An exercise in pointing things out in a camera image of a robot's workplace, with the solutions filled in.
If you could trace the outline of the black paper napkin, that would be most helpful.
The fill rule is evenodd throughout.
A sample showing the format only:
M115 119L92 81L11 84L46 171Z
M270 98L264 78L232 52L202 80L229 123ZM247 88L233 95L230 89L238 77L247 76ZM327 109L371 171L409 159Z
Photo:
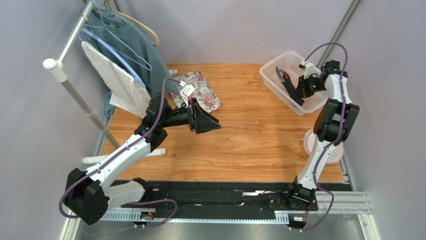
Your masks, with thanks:
M279 80L281 81L281 83L285 87L285 89L286 89L286 85L293 85L293 83L291 81L291 77L286 71L279 69L278 67L275 68L275 71L276 71L276 74L277 74Z

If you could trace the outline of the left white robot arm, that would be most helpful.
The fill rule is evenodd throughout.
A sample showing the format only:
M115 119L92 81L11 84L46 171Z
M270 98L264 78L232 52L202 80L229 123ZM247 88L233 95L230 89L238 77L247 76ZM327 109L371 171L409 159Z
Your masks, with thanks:
M59 201L62 215L92 225L110 209L143 203L144 195L152 190L145 180L135 178L120 185L113 183L163 143L168 136L166 128L182 125L187 125L195 134L221 128L219 120L202 109L195 98L188 106L176 109L168 105L165 97L152 98L141 125L125 144L86 170L75 168L68 174L65 192Z

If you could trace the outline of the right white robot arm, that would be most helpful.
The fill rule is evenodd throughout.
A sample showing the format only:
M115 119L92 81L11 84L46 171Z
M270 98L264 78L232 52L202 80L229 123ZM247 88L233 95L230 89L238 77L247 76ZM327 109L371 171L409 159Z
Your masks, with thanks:
M317 70L312 63L303 60L300 68L304 69L304 74L298 79L294 96L302 99L325 91L328 99L315 121L315 142L306 165L287 191L285 203L294 210L308 208L313 203L327 160L348 138L360 111L349 98L348 74L340 68L339 61L328 61Z

